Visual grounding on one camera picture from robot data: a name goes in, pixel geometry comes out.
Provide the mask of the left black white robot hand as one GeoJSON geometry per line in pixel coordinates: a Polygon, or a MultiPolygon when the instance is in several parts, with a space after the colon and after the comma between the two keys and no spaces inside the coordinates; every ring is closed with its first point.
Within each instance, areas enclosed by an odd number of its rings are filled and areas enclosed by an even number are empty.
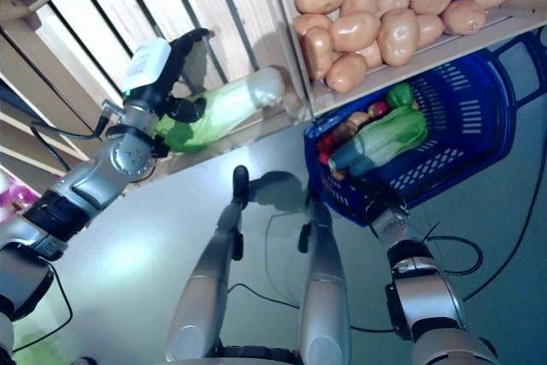
{"type": "Polygon", "coordinates": [[[193,29],[172,42],[153,38],[142,44],[130,61],[122,82],[123,109],[131,107],[151,112],[157,118],[168,115],[184,123],[198,121],[204,114],[206,99],[174,97],[179,80],[194,44],[206,39],[210,31],[193,29]]]}

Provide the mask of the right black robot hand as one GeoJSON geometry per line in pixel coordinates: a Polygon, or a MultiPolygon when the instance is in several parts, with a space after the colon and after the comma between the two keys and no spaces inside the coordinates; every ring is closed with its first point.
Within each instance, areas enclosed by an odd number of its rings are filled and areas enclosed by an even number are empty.
{"type": "Polygon", "coordinates": [[[407,204],[398,192],[390,187],[379,188],[366,201],[362,219],[366,224],[377,220],[385,211],[390,210],[395,215],[407,217],[407,204]]]}

